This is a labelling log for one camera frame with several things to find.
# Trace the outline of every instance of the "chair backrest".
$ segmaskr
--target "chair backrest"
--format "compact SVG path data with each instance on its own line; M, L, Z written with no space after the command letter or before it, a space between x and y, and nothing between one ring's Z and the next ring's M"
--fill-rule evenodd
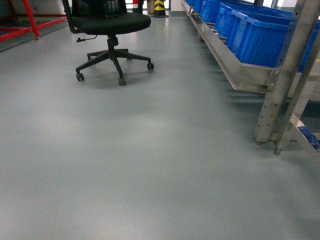
M72 0L72 16L105 16L126 13L125 0Z
M73 17L108 16L127 12L125 0L72 0L72 9L68 0L62 0L70 31L82 33L73 21Z

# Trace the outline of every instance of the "gray epoxy floor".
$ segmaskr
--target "gray epoxy floor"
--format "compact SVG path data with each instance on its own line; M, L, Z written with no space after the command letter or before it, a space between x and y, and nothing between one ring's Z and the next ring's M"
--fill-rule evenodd
M318 240L320 170L257 146L264 97L235 91L185 17L119 36L150 56L75 67L106 39L63 28L0 54L0 240Z

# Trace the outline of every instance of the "black office chair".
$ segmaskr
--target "black office chair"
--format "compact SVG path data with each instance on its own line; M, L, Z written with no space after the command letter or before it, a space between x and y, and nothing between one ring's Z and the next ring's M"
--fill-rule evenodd
M128 49L115 49L119 44L118 34L128 34L146 29L151 19L147 15L127 12L125 0L72 0L72 9L68 0L62 0L69 28L72 33L88 35L107 35L108 50L88 53L88 61L76 70L78 81L85 79L80 70L111 59L119 73L119 84L125 85L126 79L117 58L137 59L148 61L147 68L154 69L150 57L128 52Z

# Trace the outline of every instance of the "chair wheel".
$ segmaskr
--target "chair wheel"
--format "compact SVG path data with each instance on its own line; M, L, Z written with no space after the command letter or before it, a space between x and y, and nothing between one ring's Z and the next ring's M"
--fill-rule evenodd
M77 73L76 74L76 79L78 79L79 82L82 82L85 80L85 76L83 73Z
M126 79L124 77L119 77L119 84L120 86L126 85Z
M155 67L155 65L152 62L148 63L146 66L147 66L148 70L154 69L154 67Z

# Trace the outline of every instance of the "blue storage crate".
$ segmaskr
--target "blue storage crate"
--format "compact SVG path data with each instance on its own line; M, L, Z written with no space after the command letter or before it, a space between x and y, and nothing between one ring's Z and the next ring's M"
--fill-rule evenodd
M260 10L252 4L243 3L220 3L220 9L215 22L215 29L222 37L228 36L229 26L233 18L232 10L237 10L241 13L255 13Z
M284 11L284 10L270 8L262 5L254 5L254 7L261 10L262 14L264 15L270 15L270 16L275 16L275 17L280 17L285 19L291 19L292 17L291 11Z
M304 51L304 54L303 54L303 57L302 57L302 60L301 60L301 63L300 63L300 66L299 66L299 69L298 69L298 72L302 72L307 64L307 61L309 59L309 56L311 54L311 50L312 50L312 47L314 46L314 43L316 41L316 38L317 38L317 35L319 33L319 30L320 30L320 22L317 23L317 25L315 26L315 29L311 35L311 38L309 40L309 43Z
M241 13L253 13L262 14L268 16L281 17L290 20L292 17L292 12L283 11L278 9L272 9L268 7L260 7L252 3L221 3L219 13L215 22L215 29L220 33L222 37L228 37L229 26L231 19L233 18L232 10L236 10Z
M203 8L201 18L206 23L216 23L219 9L220 9L220 3L234 3L233 0L206 0L205 6Z
M203 2L203 0L194 0L193 10L194 10L197 14L200 14L200 12L201 12L202 2Z
M284 43L289 19L231 11L226 45L241 63L275 67Z
M193 7L194 6L194 1L195 0L185 0L186 3L190 6L190 7Z
M203 0L202 1L202 6L201 6L201 10L200 10L200 16L202 16L202 13L204 12L206 3L207 3L207 0Z

